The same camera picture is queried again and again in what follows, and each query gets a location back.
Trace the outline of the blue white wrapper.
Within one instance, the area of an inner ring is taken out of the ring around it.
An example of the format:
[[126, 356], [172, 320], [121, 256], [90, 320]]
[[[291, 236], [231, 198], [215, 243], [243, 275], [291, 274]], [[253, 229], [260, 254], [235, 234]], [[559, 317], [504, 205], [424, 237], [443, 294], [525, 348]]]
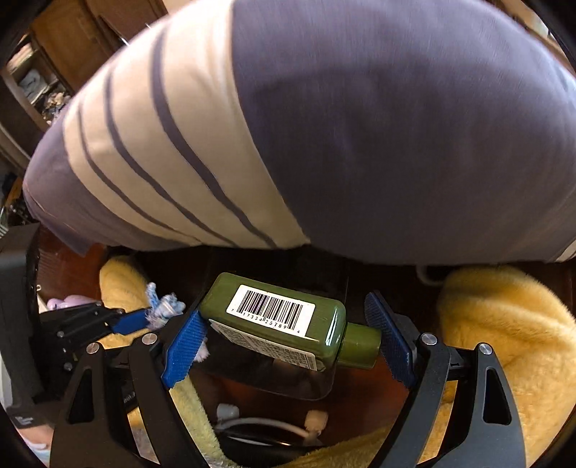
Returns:
[[183, 315], [185, 303], [179, 301], [174, 293], [159, 297], [156, 293], [156, 285], [148, 283], [145, 289], [148, 308], [144, 314], [147, 320], [147, 329], [162, 329], [172, 318]]

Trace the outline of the green square bottle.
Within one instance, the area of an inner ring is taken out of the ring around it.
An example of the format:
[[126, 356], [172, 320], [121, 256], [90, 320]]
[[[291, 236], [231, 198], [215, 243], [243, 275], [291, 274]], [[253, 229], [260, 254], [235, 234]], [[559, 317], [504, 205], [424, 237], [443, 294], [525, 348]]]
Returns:
[[198, 312], [230, 342], [313, 372], [372, 369], [380, 352], [382, 333], [349, 322], [340, 301], [230, 273], [218, 275]]

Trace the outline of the yellow fluffy blanket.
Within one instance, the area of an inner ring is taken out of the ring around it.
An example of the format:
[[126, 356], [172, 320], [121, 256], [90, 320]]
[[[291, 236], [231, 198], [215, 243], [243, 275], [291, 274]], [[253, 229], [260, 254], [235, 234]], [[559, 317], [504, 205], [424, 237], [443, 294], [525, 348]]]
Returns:
[[[100, 293], [108, 307], [147, 306], [147, 281], [127, 256], [110, 259], [100, 269]], [[517, 410], [525, 446], [520, 467], [542, 455], [575, 407], [575, 319], [546, 286], [510, 266], [464, 268], [452, 273], [442, 289], [439, 331], [447, 345], [472, 349], [488, 338], [502, 365]], [[456, 388], [444, 391], [435, 425], [420, 462], [439, 455], [447, 433]], [[189, 377], [169, 390], [192, 439], [212, 467], [232, 467], [222, 452]], [[281, 467], [368, 467], [388, 423], [371, 434], [316, 450]]]

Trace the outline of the brown wooden wardrobe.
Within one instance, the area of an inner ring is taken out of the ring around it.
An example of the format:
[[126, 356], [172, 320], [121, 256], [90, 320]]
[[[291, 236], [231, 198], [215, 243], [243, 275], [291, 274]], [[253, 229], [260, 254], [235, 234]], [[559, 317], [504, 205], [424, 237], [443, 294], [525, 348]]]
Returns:
[[53, 89], [70, 95], [117, 50], [168, 14], [163, 1], [3, 1], [1, 159], [21, 174], [54, 121]]

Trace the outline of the purple striped bed cover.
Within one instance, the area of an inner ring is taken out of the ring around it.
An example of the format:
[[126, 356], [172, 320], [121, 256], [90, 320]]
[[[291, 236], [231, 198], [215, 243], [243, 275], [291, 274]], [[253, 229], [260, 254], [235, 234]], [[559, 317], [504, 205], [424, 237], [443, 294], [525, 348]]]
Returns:
[[23, 179], [76, 252], [575, 256], [575, 79], [484, 1], [194, 1], [83, 86]]

